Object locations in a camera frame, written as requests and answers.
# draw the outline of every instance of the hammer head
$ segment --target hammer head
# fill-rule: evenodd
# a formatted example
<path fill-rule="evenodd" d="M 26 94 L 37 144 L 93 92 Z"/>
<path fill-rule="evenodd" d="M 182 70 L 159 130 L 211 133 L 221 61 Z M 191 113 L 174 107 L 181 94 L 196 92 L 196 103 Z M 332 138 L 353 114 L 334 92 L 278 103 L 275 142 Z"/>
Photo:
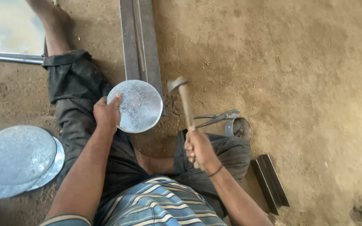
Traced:
<path fill-rule="evenodd" d="M 185 85 L 185 84 L 188 84 L 188 83 L 189 83 L 189 81 L 186 78 L 184 78 L 183 76 L 180 76 L 179 78 L 177 78 L 174 81 L 169 81 L 167 83 L 167 89 L 168 89 L 169 92 L 177 91 L 178 87 L 180 85 Z"/>

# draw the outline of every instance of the black wristband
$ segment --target black wristband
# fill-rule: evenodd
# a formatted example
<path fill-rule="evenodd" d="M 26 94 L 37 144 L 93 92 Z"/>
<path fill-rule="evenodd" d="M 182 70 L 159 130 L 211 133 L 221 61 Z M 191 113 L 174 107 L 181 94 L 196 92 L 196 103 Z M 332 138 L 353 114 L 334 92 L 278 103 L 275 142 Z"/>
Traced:
<path fill-rule="evenodd" d="M 220 172 L 220 170 L 222 170 L 222 168 L 223 168 L 223 165 L 221 165 L 220 168 L 216 172 L 214 172 L 214 174 L 208 175 L 208 177 L 213 177 L 216 173 Z"/>

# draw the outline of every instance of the dark gray pants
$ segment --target dark gray pants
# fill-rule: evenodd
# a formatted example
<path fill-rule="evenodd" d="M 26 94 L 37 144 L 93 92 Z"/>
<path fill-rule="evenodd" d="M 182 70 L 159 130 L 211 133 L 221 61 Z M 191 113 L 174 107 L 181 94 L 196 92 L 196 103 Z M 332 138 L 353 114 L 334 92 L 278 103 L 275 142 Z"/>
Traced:
<path fill-rule="evenodd" d="M 49 100 L 57 106 L 56 119 L 62 128 L 61 139 L 66 147 L 65 164 L 58 176 L 59 186 L 96 128 L 93 105 L 102 96 L 108 95 L 111 87 L 92 64 L 91 55 L 85 50 L 73 50 L 67 54 L 48 57 L 44 60 L 43 67 L 49 72 Z M 204 196 L 219 217 L 224 218 L 227 211 L 214 185 L 206 173 L 194 169 L 193 164 L 188 162 L 184 151 L 185 133 L 186 131 L 178 133 L 174 156 L 175 175 L 171 177 Z M 241 182 L 251 160 L 248 142 L 237 137 L 208 135 L 224 167 Z M 136 161 L 129 135 L 117 130 L 107 161 L 101 206 L 148 178 L 148 173 Z"/>

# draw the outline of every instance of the wooden hammer handle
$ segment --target wooden hammer handle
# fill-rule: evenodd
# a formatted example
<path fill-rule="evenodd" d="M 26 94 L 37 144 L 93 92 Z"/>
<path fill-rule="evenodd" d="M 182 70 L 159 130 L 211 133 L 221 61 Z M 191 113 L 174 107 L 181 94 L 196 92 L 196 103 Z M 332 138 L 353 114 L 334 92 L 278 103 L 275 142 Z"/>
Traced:
<path fill-rule="evenodd" d="M 194 121 L 194 113 L 192 112 L 192 107 L 191 107 L 191 100 L 189 99 L 189 94 L 188 94 L 188 86 L 180 85 L 178 87 L 178 91 L 181 96 L 182 105 L 185 113 L 185 121 L 187 123 L 188 131 L 194 131 L 196 127 Z M 197 161 L 194 162 L 194 168 L 196 169 L 200 168 L 199 163 Z"/>

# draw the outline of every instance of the hammer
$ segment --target hammer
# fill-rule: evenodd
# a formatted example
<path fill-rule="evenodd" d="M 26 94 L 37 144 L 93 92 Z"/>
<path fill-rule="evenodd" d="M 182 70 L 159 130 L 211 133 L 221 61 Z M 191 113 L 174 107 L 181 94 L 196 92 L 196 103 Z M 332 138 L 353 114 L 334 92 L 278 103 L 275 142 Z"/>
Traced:
<path fill-rule="evenodd" d="M 189 81 L 183 76 L 177 78 L 174 81 L 169 81 L 167 83 L 167 89 L 169 92 L 178 90 L 181 96 L 182 105 L 185 113 L 185 121 L 187 122 L 188 131 L 194 131 L 195 121 L 194 113 L 192 112 L 191 102 L 188 95 L 188 86 Z M 198 162 L 194 162 L 194 168 L 200 168 Z"/>

